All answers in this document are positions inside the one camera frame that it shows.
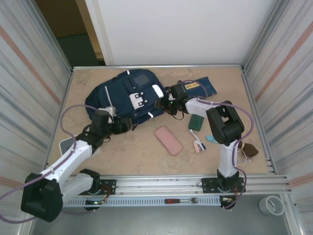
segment pink phone case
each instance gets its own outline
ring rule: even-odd
[[[165,126],[158,128],[155,135],[173,156],[182,150],[182,145]]]

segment metal wall panel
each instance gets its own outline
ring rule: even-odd
[[[313,1],[290,0],[245,65],[279,173],[313,231]]]
[[[32,1],[0,2],[0,194],[21,185],[46,162],[71,71]],[[0,213],[21,220],[22,191],[0,202]],[[20,225],[0,221],[0,234]]]

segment white wall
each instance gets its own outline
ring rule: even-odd
[[[276,0],[86,0],[107,65],[242,63]]]

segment wooden table surface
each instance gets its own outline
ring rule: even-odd
[[[111,79],[127,69],[105,68],[75,70],[69,89],[65,108],[74,104],[84,104],[86,97],[100,83]],[[252,114],[238,68],[151,68],[164,86],[175,84],[178,80],[198,79],[208,76],[217,95],[207,100],[222,102],[230,100]],[[238,111],[246,133],[250,129],[250,120]],[[74,172],[89,168],[101,175],[174,175],[174,174],[209,174],[216,173],[220,157],[218,144],[206,140],[211,135],[209,123],[205,119],[200,132],[196,132],[207,149],[199,154],[195,152],[194,137],[188,131],[191,115],[185,115],[181,121],[168,114],[153,118],[134,131],[114,135],[109,143],[101,146],[101,153],[83,162]],[[90,124],[84,108],[74,108],[64,117],[64,128],[73,134],[81,133]],[[156,139],[154,131],[166,126],[178,141],[183,150],[176,156],[171,156]],[[49,163],[54,163],[60,157],[59,142],[68,138],[59,128],[57,130]],[[253,161],[240,166],[247,173],[268,173],[262,144],[255,128],[244,142],[253,144],[260,152]],[[242,153],[238,159],[244,160]]]

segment orange stripe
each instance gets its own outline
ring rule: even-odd
[[[298,186],[304,185],[306,183],[311,183],[311,182],[313,182],[313,173],[306,174],[304,176],[290,180],[289,185],[291,188],[293,188],[293,187],[298,187]]]
[[[15,180],[10,180],[8,178],[0,176],[0,185],[16,188],[18,186],[21,186],[22,184]]]
[[[264,87],[261,89],[260,93],[255,97],[256,102],[260,99],[266,89],[270,86],[270,84],[274,81],[274,79],[278,76],[278,74],[283,70],[286,63],[294,56],[294,54],[299,50],[299,48],[303,45],[303,43],[307,40],[310,34],[313,32],[313,22],[311,22],[310,26],[304,31],[298,41],[295,43],[287,57],[283,60],[283,62],[278,66],[273,75],[266,82]]]
[[[308,197],[308,198],[296,200],[296,202],[297,203],[304,203],[304,202],[312,201],[312,199],[313,199],[313,197]]]
[[[53,90],[45,83],[43,78],[40,76],[40,74],[36,71],[34,66],[29,62],[29,60],[26,58],[26,56],[21,52],[21,50],[16,46],[16,44],[13,42],[13,40],[10,38],[10,36],[7,34],[7,32],[3,29],[3,27],[0,25],[0,35],[3,37],[3,39],[8,43],[8,45],[14,50],[14,52],[17,54],[17,56],[21,59],[21,61],[26,65],[26,67],[29,69],[29,71],[39,80],[41,85],[46,89],[49,95],[54,99],[54,101],[57,104],[60,104],[61,101],[56,96],[56,94],[53,92]]]

